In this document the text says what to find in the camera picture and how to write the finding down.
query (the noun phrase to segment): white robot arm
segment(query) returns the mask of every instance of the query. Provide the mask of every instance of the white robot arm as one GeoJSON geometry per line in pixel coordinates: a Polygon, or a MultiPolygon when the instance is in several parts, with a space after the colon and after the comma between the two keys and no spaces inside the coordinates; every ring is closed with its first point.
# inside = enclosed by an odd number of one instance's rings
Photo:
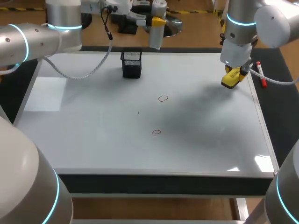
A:
{"type": "Polygon", "coordinates": [[[132,13],[132,3],[129,0],[46,0],[48,24],[9,24],[0,29],[0,67],[16,65],[17,69],[22,62],[28,60],[80,50],[81,2],[83,6],[96,6],[94,13],[100,14],[102,8],[111,6],[117,14],[130,16],[137,25],[145,26],[150,23],[152,28],[149,46],[156,49],[161,47],[166,24],[165,0],[153,1],[150,20],[148,16],[132,13]]]}
{"type": "Polygon", "coordinates": [[[257,37],[270,48],[299,38],[299,6],[284,0],[230,0],[224,37],[221,61],[243,66],[257,37]]]}
{"type": "MultiPolygon", "coordinates": [[[[130,15],[137,25],[152,25],[149,45],[161,47],[165,0],[149,5],[150,17],[132,14],[132,5],[119,4],[123,0],[46,0],[48,24],[0,28],[0,67],[15,64],[17,69],[28,60],[80,50],[81,2],[99,6],[98,14],[111,6],[116,13],[130,15]]],[[[67,188],[35,144],[1,116],[0,142],[0,224],[70,224],[73,207],[67,188]]]]}

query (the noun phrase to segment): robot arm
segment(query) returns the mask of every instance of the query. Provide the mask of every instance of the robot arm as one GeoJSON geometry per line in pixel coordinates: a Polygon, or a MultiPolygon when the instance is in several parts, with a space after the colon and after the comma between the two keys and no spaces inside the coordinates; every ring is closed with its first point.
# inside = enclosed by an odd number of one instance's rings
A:
{"type": "Polygon", "coordinates": [[[277,48],[299,38],[299,7],[285,0],[230,0],[221,61],[237,68],[259,39],[277,48]]]}
{"type": "Polygon", "coordinates": [[[164,25],[166,24],[165,0],[155,0],[151,5],[151,20],[148,16],[137,15],[130,10],[132,5],[118,4],[120,0],[46,0],[48,23],[9,24],[0,29],[0,67],[50,56],[56,53],[80,50],[81,43],[81,3],[97,5],[97,13],[106,6],[117,7],[116,13],[128,13],[137,25],[152,25],[149,46],[159,49],[162,45],[164,25]]]}

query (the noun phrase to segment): whiteboard surface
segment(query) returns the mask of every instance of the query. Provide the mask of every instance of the whiteboard surface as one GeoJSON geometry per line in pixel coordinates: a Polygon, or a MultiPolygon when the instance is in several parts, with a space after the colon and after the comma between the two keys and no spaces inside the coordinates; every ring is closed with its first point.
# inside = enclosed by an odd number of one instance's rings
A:
{"type": "MultiPolygon", "coordinates": [[[[81,76],[103,55],[51,60],[81,76]]],[[[232,90],[223,87],[219,58],[143,53],[141,78],[124,79],[115,52],[92,77],[64,84],[43,61],[27,101],[31,109],[16,126],[59,174],[269,175],[277,167],[251,77],[232,90]]]]}

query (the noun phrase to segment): small mark on table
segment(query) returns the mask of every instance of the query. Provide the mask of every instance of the small mark on table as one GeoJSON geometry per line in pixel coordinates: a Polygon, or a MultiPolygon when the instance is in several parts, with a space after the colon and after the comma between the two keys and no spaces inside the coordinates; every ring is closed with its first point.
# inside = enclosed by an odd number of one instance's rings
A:
{"type": "Polygon", "coordinates": [[[159,100],[160,102],[164,102],[164,101],[168,100],[168,96],[160,96],[160,97],[158,98],[158,100],[159,100]]]}
{"type": "Polygon", "coordinates": [[[152,135],[159,135],[161,133],[160,130],[154,130],[151,134],[152,135]]]}

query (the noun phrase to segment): red marker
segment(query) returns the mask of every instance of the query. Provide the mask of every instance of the red marker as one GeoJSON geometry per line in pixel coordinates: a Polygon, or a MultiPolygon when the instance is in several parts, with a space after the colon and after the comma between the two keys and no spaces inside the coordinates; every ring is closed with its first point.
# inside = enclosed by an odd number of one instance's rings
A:
{"type": "MultiPolygon", "coordinates": [[[[256,63],[256,67],[257,67],[257,71],[258,71],[258,73],[260,73],[262,76],[264,76],[264,75],[263,75],[262,66],[261,66],[261,63],[260,63],[260,62],[257,62],[257,63],[256,63]]],[[[267,88],[267,82],[266,82],[266,79],[265,79],[265,78],[261,78],[261,84],[262,84],[262,88],[263,88],[263,89],[267,88]]]]}

